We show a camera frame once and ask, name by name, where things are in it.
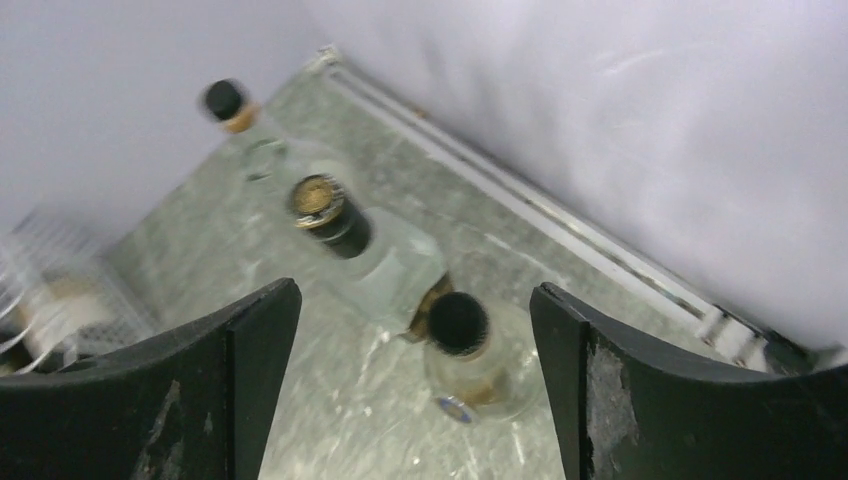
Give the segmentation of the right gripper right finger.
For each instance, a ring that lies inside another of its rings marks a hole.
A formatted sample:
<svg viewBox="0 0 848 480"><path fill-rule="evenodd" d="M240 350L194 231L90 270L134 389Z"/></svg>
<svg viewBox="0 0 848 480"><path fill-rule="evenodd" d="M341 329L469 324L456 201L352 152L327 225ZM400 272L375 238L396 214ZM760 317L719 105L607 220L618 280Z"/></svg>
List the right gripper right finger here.
<svg viewBox="0 0 848 480"><path fill-rule="evenodd" d="M681 349L545 282L532 329L570 479L843 479L847 369L798 376Z"/></svg>

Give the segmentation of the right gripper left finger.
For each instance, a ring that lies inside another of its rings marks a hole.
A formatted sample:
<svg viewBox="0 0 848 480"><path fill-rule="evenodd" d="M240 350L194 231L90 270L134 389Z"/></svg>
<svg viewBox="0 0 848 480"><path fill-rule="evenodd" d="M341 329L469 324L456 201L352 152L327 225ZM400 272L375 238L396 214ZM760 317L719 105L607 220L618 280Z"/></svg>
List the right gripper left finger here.
<svg viewBox="0 0 848 480"><path fill-rule="evenodd" d="M255 479L302 305L276 280L147 340L1 380L5 479Z"/></svg>

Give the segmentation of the clear bottle blue seal label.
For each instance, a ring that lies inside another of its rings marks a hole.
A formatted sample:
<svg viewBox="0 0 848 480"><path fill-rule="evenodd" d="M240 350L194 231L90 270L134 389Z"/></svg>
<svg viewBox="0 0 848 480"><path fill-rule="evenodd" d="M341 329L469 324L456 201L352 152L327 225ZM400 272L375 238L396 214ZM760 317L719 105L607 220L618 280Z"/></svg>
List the clear bottle blue seal label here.
<svg viewBox="0 0 848 480"><path fill-rule="evenodd" d="M423 366L435 406L468 426L515 420L544 389L529 313L466 292L433 303Z"/></svg>

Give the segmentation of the clear bottle black orange label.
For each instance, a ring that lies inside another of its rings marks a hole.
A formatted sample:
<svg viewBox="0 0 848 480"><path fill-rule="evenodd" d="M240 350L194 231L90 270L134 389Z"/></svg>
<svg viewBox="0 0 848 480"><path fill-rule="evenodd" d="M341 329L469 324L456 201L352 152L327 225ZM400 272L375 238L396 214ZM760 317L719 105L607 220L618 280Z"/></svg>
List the clear bottle black orange label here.
<svg viewBox="0 0 848 480"><path fill-rule="evenodd" d="M382 207L361 207L326 173L295 183L287 207L294 227L327 253L319 268L325 285L390 335L426 339L432 304L453 290L434 237Z"/></svg>

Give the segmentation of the clear bottle gold cork cap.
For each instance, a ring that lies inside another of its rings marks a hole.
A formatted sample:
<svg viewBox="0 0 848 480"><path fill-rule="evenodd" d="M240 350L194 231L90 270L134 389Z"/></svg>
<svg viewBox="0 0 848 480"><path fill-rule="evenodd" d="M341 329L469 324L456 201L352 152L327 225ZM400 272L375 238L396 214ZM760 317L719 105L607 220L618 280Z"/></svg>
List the clear bottle gold cork cap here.
<svg viewBox="0 0 848 480"><path fill-rule="evenodd" d="M200 106L229 135L247 181L273 175L286 153L284 131L240 81L227 78L210 83L200 95Z"/></svg>

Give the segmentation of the red wine bottle gold cap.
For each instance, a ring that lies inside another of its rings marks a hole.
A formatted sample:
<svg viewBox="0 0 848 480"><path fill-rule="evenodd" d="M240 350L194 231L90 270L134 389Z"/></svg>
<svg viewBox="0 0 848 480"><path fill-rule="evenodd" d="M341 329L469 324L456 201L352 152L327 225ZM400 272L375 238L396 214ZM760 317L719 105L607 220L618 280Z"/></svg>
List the red wine bottle gold cap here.
<svg viewBox="0 0 848 480"><path fill-rule="evenodd" d="M22 289L1 287L1 373L47 373L93 354L93 329L116 320L95 288L59 279Z"/></svg>

